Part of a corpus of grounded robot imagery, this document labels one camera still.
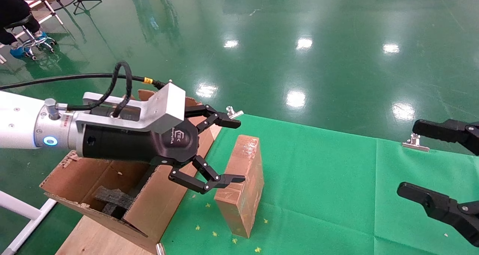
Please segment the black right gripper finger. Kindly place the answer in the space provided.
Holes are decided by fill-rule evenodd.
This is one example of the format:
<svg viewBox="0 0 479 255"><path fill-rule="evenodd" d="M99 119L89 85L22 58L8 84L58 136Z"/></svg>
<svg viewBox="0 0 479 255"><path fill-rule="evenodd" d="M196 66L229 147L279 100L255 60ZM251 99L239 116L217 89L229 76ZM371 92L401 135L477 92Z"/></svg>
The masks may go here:
<svg viewBox="0 0 479 255"><path fill-rule="evenodd" d="M458 203L442 193L402 182L397 194L423 206L431 219L452 226L474 247L479 246L479 202Z"/></svg>
<svg viewBox="0 0 479 255"><path fill-rule="evenodd" d="M475 156L479 154L479 123L460 122L448 119L442 123L418 119L414 122L412 132L427 138L459 143Z"/></svg>

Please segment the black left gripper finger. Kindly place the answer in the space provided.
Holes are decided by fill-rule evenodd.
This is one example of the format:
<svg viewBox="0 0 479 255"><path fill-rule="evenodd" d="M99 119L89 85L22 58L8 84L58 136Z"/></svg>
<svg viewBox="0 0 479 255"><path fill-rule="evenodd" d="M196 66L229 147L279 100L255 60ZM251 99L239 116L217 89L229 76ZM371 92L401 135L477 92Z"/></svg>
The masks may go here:
<svg viewBox="0 0 479 255"><path fill-rule="evenodd" d="M206 182L202 182L197 178L180 171L180 169L188 163L193 164L194 168L203 178L205 178ZM231 183L243 183L246 180L246 177L243 175L219 175L202 156L194 156L183 163L171 160L168 161L168 165L172 166L169 180L201 194L205 194L214 188L226 188Z"/></svg>

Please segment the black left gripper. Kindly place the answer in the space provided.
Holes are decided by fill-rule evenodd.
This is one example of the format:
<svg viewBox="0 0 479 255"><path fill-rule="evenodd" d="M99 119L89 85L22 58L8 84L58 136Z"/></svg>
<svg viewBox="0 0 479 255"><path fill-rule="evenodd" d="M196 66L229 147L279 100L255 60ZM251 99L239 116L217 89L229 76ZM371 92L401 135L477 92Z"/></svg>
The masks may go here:
<svg viewBox="0 0 479 255"><path fill-rule="evenodd" d="M197 155L199 134L203 131L212 125L231 129L241 126L241 121L218 112L210 105L186 106L184 116L204 116L206 119L196 126L187 119L162 134L87 125L82 156L152 165L186 165Z"/></svg>

